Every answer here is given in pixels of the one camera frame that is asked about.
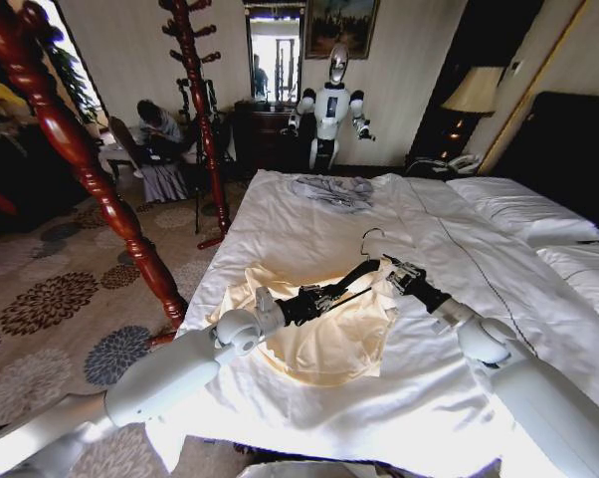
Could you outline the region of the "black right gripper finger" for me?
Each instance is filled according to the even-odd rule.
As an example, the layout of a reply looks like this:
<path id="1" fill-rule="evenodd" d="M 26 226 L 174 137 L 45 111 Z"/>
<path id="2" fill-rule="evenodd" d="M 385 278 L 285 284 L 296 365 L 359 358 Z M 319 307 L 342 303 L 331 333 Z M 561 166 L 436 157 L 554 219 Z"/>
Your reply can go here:
<path id="1" fill-rule="evenodd" d="M 397 276 L 399 283 L 425 283 L 427 273 L 411 262 L 400 261 L 397 265 Z"/>
<path id="2" fill-rule="evenodd" d="M 403 269 L 396 269 L 387 276 L 386 280 L 393 286 L 399 295 L 408 296 L 412 294 L 412 274 L 410 272 Z"/>

